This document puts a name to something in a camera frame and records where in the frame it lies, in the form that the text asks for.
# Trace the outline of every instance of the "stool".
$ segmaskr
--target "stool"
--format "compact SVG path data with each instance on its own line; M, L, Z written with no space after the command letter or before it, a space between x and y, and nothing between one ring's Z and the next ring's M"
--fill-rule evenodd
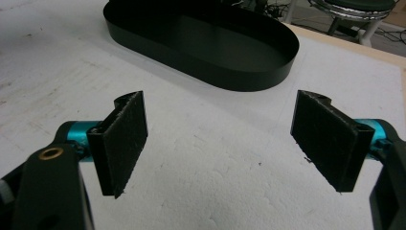
M298 0L292 0L284 22L290 24L292 13ZM361 45L371 47L371 37L380 22L389 15L395 6L394 0L308 0L318 10L330 14L334 20L327 32L333 35L340 20L370 22L367 30L358 32L358 41Z

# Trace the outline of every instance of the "black oval container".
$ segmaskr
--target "black oval container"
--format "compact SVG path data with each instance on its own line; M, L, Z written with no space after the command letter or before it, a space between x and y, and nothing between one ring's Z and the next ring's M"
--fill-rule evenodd
M220 88L259 91L287 77L299 40L281 22L190 2L110 1L104 17L121 45Z

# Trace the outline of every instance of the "black cable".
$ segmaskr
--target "black cable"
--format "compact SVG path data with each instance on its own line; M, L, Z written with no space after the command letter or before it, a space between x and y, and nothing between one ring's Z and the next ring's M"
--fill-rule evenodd
M378 28L377 30L379 30L379 31L375 32L377 35L382 35L382 36L388 38L392 42L401 42L406 45L406 40L403 38L403 34L406 33L406 30L400 31L400 32L397 32L397 31L388 32L381 28Z

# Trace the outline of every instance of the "white work surface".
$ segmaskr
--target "white work surface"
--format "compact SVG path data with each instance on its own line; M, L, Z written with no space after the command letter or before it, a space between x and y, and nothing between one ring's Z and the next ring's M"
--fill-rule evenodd
M353 193L327 183L290 135L298 89L405 138L401 69L298 36L287 79L260 92L211 86L117 44L101 0L0 3L0 175L47 146L66 121L103 120L143 90L149 136L125 193L102 196L80 163L96 229L372 229L381 165Z

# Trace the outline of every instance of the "brass insert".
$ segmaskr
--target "brass insert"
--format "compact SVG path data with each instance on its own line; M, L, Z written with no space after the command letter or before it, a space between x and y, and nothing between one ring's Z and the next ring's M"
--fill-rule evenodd
M52 160L54 158L59 157L62 153L63 153L62 148L50 148L42 151L38 157L41 160Z

